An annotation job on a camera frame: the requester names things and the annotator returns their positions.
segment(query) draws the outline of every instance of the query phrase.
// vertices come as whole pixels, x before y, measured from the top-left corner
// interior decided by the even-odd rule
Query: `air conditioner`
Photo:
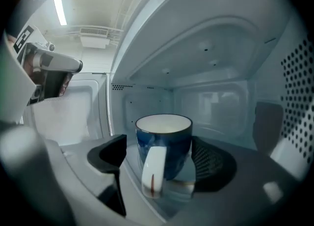
[[[107,38],[108,31],[97,28],[81,28],[80,41],[83,47],[105,49],[110,39]]]

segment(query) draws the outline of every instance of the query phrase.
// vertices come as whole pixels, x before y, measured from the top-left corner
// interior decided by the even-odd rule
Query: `white wall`
[[[83,62],[81,72],[109,73],[114,54],[115,45],[107,45],[106,49],[85,48],[79,38],[58,38],[50,40],[55,45],[55,52],[74,57]]]

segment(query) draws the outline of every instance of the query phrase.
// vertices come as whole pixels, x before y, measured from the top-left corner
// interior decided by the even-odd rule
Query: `ceiling light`
[[[61,25],[67,25],[67,21],[65,20],[62,0],[54,0],[55,9],[57,10],[58,18]]]

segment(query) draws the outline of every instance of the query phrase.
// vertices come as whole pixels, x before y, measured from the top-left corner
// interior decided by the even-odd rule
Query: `brown stripe on handle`
[[[152,193],[152,197],[154,197],[154,175],[152,175],[152,183],[151,183],[151,193]]]

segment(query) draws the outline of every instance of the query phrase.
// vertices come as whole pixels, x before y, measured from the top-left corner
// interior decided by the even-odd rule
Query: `mug rim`
[[[146,130],[144,130],[144,129],[141,129],[141,128],[139,128],[139,127],[137,126],[137,122],[138,122],[140,119],[143,119],[143,118],[145,118],[145,117],[150,117],[150,116],[158,116],[158,115],[173,115],[173,116],[184,117],[184,118],[187,118],[188,120],[190,120],[191,124],[190,124],[187,128],[185,128],[185,129],[183,129],[183,130],[176,131],[176,132],[172,132],[172,133],[154,133],[154,132],[148,132],[148,131],[146,131]],[[183,131],[186,131],[186,130],[190,129],[190,127],[192,127],[192,125],[193,125],[193,121],[192,121],[190,118],[188,118],[188,117],[186,117],[186,116],[183,116],[183,115],[172,114],[172,113],[159,113],[159,114],[147,115],[147,116],[143,116],[143,117],[139,118],[139,119],[135,122],[135,127],[136,127],[138,130],[143,131],[144,133],[148,133],[148,134],[161,134],[161,135],[166,135],[166,134],[169,135],[169,134],[181,133],[181,132],[183,132]]]

